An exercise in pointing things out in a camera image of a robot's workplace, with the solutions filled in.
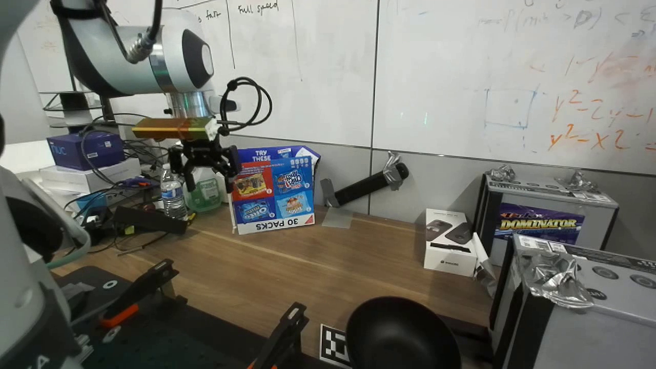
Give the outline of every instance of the whiteboard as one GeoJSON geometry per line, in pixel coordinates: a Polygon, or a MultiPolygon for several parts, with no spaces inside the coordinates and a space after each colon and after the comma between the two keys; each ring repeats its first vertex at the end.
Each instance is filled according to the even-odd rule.
{"type": "Polygon", "coordinates": [[[656,174],[654,0],[382,2],[374,145],[656,174]]]}
{"type": "MultiPolygon", "coordinates": [[[[275,99],[272,116],[241,134],[371,145],[374,0],[209,0],[187,11],[209,32],[215,96],[251,76],[275,99]]],[[[251,116],[252,91],[232,96],[243,108],[230,118],[251,116]]]]}
{"type": "MultiPolygon", "coordinates": [[[[152,5],[108,0],[118,23],[134,27],[149,24],[152,5]]],[[[195,18],[212,45],[215,76],[205,87],[212,103],[239,76],[248,76],[271,92],[272,116],[241,134],[371,145],[375,0],[166,0],[164,6],[164,17],[181,13],[195,18]]],[[[42,2],[27,18],[21,39],[40,92],[70,91],[62,35],[49,2],[42,2]]],[[[230,118],[248,118],[256,103],[254,91],[244,87],[230,96],[241,107],[230,118]]],[[[116,99],[112,107],[162,114],[166,99],[116,99]]]]}

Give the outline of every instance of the black pan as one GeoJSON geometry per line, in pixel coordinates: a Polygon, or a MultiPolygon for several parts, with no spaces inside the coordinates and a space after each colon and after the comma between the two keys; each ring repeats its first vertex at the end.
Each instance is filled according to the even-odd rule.
{"type": "Polygon", "coordinates": [[[459,369],[459,349],[431,309],[403,298],[378,298],[348,318],[355,369],[459,369]]]}

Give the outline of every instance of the wooden table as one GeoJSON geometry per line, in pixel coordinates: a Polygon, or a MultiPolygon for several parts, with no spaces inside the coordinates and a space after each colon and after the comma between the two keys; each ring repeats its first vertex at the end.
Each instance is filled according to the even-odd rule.
{"type": "Polygon", "coordinates": [[[352,217],[351,229],[314,226],[234,235],[227,210],[221,210],[200,217],[182,237],[166,235],[134,254],[110,248],[57,273],[92,264],[135,279],[154,262],[173,259],[181,270],[176,294],[193,308],[256,334],[269,337],[294,302],[306,303],[304,350],[314,356],[321,323],[345,328],[359,303],[380,296],[408,298],[485,328],[490,312],[485,287],[425,270],[418,233],[406,224],[352,217]]]}

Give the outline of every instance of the cereal box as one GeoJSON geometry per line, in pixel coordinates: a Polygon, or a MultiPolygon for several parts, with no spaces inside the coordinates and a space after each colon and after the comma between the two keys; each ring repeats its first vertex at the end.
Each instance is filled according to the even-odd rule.
{"type": "Polygon", "coordinates": [[[306,145],[241,149],[232,224],[239,233],[314,226],[314,173],[321,155],[306,145]]]}

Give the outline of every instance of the blue box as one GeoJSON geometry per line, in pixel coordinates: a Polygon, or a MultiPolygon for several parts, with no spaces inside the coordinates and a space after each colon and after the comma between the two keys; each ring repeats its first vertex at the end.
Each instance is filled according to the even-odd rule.
{"type": "Polygon", "coordinates": [[[119,136],[107,131],[86,131],[84,134],[84,153],[82,155],[82,136],[56,136],[47,137],[49,152],[57,166],[89,170],[89,162],[97,169],[112,166],[126,160],[126,143],[119,136]]]}
{"type": "Polygon", "coordinates": [[[239,233],[314,226],[314,174],[321,155],[306,145],[239,152],[243,173],[230,195],[239,233]]]}

